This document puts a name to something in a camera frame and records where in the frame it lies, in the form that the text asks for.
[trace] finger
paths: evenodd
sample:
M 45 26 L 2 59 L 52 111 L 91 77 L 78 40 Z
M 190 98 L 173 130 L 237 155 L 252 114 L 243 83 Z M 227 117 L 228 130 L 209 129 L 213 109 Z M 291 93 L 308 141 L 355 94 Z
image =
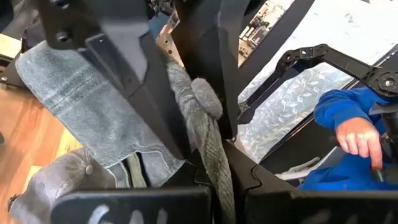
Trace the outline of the finger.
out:
M 337 137 L 337 141 L 338 141 L 338 143 L 340 144 L 340 147 L 341 147 L 345 152 L 349 153 L 348 144 L 347 144 L 346 138 L 341 137 L 341 136 L 338 136 L 338 137 Z
M 383 160 L 379 138 L 370 138 L 368 140 L 368 148 L 372 160 L 372 169 L 382 169 Z
M 358 154 L 363 158 L 369 157 L 368 140 L 365 139 L 363 134 L 358 134 L 356 136 L 356 144 L 358 147 Z
M 351 153 L 352 155 L 358 155 L 358 147 L 356 145 L 355 134 L 347 135 L 347 143 L 349 153 Z

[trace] gray fabric strap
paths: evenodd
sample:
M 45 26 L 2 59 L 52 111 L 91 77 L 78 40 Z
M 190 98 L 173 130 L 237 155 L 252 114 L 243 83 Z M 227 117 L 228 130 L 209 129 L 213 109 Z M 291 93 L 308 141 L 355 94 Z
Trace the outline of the gray fabric strap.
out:
M 223 220 L 235 223 L 231 171 L 216 122 L 222 114 L 221 103 L 206 80 L 197 78 L 191 82 L 185 69 L 164 54 L 171 87 L 220 200 Z

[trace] machinery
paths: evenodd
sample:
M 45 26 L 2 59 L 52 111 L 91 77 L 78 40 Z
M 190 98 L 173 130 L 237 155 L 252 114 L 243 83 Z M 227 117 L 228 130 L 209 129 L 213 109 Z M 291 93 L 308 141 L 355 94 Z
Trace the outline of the machinery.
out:
M 313 1 L 298 2 L 294 4 L 310 6 Z M 256 74 L 240 75 L 243 68 L 238 68 L 239 35 L 264 1 L 167 3 L 162 6 L 165 9 L 175 6 L 178 13 L 180 22 L 172 37 L 188 74 L 192 78 L 206 78 L 223 103 L 219 126 L 233 175 L 237 223 L 398 222 L 397 192 L 299 191 L 255 164 L 231 143 L 237 125 L 250 122 L 255 109 L 278 86 L 305 69 L 326 62 L 392 102 L 376 105 L 372 113 L 382 114 L 389 145 L 395 149 L 398 146 L 397 72 L 372 67 L 324 44 L 305 47 L 286 52 L 270 78 L 248 100 L 238 104 L 238 94 Z M 101 212 L 107 223 L 202 224 L 211 223 L 212 219 L 215 223 L 224 222 L 198 151 L 191 154 L 189 150 L 183 117 L 149 32 L 147 12 L 154 9 L 152 4 L 139 0 L 34 1 L 49 46 L 79 51 L 112 81 L 172 154 L 187 160 L 159 189 L 66 195 L 52 211 L 53 223 L 97 223 L 90 217 Z M 389 155 L 394 159 L 394 150 Z M 375 178 L 395 182 L 394 169 L 392 166 L 375 172 Z

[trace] black metal arm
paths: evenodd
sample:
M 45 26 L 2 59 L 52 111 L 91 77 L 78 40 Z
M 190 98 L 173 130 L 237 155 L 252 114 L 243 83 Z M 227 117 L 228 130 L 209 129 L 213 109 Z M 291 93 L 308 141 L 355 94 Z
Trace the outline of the black metal arm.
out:
M 239 124 L 252 120 L 255 110 L 288 79 L 322 62 L 347 73 L 386 101 L 398 100 L 398 73 L 373 67 L 341 53 L 326 44 L 287 51 L 271 76 L 244 102 L 239 104 Z

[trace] black bolt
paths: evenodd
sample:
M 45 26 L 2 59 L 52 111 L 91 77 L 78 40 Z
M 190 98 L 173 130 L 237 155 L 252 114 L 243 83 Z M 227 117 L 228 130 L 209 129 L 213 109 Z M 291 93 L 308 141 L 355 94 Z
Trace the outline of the black bolt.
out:
M 65 43 L 69 40 L 69 33 L 65 31 L 57 32 L 57 41 Z
M 50 2 L 62 9 L 66 9 L 69 6 L 69 1 L 67 0 L 50 0 Z

